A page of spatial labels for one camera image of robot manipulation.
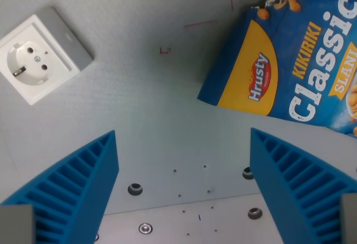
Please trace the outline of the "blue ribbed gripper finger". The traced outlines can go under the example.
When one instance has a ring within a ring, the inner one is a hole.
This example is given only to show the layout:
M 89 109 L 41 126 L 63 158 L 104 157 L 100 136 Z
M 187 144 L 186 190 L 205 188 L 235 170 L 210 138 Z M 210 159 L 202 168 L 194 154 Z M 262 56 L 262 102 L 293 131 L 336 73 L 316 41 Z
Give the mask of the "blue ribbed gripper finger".
M 115 132 L 77 149 L 2 205 L 31 205 L 36 243 L 94 243 L 119 172 Z
M 250 170 L 284 243 L 341 243 L 340 198 L 356 181 L 266 132 L 250 131 Z

